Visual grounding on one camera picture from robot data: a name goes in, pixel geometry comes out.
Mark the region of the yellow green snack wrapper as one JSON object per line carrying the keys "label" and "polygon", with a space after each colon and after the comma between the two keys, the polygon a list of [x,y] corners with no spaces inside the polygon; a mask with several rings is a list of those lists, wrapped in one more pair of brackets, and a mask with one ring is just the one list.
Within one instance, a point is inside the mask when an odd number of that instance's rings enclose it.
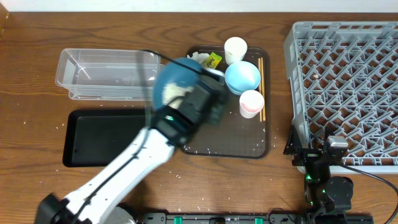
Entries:
{"label": "yellow green snack wrapper", "polygon": [[206,59],[204,59],[204,61],[202,61],[201,65],[206,68],[215,69],[222,59],[222,56],[212,52]]}

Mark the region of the light blue bowl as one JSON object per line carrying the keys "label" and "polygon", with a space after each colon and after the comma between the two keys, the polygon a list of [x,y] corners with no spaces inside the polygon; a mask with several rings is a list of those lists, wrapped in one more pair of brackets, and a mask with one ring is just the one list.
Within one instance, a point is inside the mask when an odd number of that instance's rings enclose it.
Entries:
{"label": "light blue bowl", "polygon": [[255,90],[261,82],[258,68],[251,62],[239,61],[232,63],[225,71],[225,82],[235,95]]}

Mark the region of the pink cup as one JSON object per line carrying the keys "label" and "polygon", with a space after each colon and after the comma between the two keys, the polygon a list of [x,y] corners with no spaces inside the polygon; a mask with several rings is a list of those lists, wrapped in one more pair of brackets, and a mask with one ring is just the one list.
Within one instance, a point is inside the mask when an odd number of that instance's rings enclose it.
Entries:
{"label": "pink cup", "polygon": [[255,117],[264,105],[263,95],[256,90],[245,91],[239,98],[239,112],[247,119]]}

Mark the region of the dark blue plate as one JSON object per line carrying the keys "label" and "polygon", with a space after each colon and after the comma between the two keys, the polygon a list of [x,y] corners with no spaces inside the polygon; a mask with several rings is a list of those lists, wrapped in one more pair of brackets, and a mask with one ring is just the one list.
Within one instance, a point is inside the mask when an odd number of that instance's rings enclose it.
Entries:
{"label": "dark blue plate", "polygon": [[161,71],[152,90],[152,106],[154,111],[160,110],[166,106],[162,104],[162,92],[166,84],[176,83],[182,87],[194,87],[197,81],[197,73],[175,63],[169,62]]}

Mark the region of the pile of white rice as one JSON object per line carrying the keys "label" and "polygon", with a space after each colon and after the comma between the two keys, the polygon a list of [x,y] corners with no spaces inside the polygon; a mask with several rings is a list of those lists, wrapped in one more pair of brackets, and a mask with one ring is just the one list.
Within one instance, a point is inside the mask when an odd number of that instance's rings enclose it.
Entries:
{"label": "pile of white rice", "polygon": [[187,93],[192,92],[192,90],[192,86],[182,87],[176,83],[168,83],[162,92],[162,104],[169,105],[171,108],[177,109],[183,101],[178,97],[183,97]]}

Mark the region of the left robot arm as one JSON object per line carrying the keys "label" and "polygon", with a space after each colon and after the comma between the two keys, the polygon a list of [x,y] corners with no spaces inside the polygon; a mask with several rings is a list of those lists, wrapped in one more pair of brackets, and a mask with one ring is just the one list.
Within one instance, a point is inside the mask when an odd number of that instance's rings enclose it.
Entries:
{"label": "left robot arm", "polygon": [[53,194],[40,202],[35,223],[104,223],[119,202],[148,174],[186,145],[225,96],[224,73],[203,69],[197,75],[163,71],[153,94],[171,93],[181,83],[188,88],[174,94],[142,128],[128,147],[99,174],[59,200]]}

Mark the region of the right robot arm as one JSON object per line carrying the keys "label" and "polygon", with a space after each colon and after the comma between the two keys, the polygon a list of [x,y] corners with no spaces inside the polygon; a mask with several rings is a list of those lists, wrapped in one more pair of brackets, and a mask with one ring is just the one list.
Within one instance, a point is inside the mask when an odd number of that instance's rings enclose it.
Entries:
{"label": "right robot arm", "polygon": [[295,218],[295,223],[348,223],[346,211],[351,209],[353,181],[347,177],[332,176],[330,166],[337,163],[348,150],[348,142],[325,130],[321,148],[301,143],[295,126],[290,129],[283,154],[293,156],[292,165],[305,168],[305,200],[312,207]]}

